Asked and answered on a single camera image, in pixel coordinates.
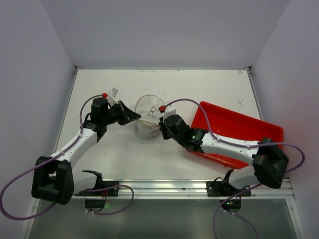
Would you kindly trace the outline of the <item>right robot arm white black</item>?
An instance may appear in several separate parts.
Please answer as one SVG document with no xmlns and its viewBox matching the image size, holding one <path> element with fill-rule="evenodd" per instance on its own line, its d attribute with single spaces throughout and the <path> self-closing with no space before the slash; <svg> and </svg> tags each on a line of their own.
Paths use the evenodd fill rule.
<svg viewBox="0 0 319 239">
<path fill-rule="evenodd" d="M 173 139 L 190 152 L 217 154 L 247 164 L 229 170 L 221 182 L 214 184 L 214 189 L 225 195 L 259 183 L 273 189 L 281 187 L 289 159 L 269 138 L 258 142 L 212 136 L 207 130 L 191 128 L 179 115 L 161 117 L 159 128 L 163 139 Z"/>
</svg>

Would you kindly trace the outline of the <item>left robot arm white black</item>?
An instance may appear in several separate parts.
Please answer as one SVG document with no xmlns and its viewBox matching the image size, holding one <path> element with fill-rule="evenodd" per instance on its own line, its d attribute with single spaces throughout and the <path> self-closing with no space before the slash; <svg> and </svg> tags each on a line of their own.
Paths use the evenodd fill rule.
<svg viewBox="0 0 319 239">
<path fill-rule="evenodd" d="M 49 157 L 37 159 L 34 169 L 31 195 L 34 198 L 65 205 L 73 195 L 89 192 L 96 196 L 104 190 L 102 174 L 83 170 L 79 175 L 73 168 L 82 156 L 100 139 L 111 124 L 127 125 L 141 118 L 122 101 L 110 103 L 101 95 L 89 99 L 91 111 L 80 118 L 80 129 L 63 148 Z"/>
</svg>

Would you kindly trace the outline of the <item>white mesh laundry bag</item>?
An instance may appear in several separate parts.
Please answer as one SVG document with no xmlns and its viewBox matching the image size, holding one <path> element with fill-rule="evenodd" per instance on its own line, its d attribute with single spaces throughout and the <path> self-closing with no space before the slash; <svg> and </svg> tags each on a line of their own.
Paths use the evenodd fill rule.
<svg viewBox="0 0 319 239">
<path fill-rule="evenodd" d="M 140 97 L 135 104 L 135 112 L 141 115 L 135 126 L 135 134 L 139 139 L 154 141 L 161 137 L 158 108 L 164 101 L 152 94 Z"/>
</svg>

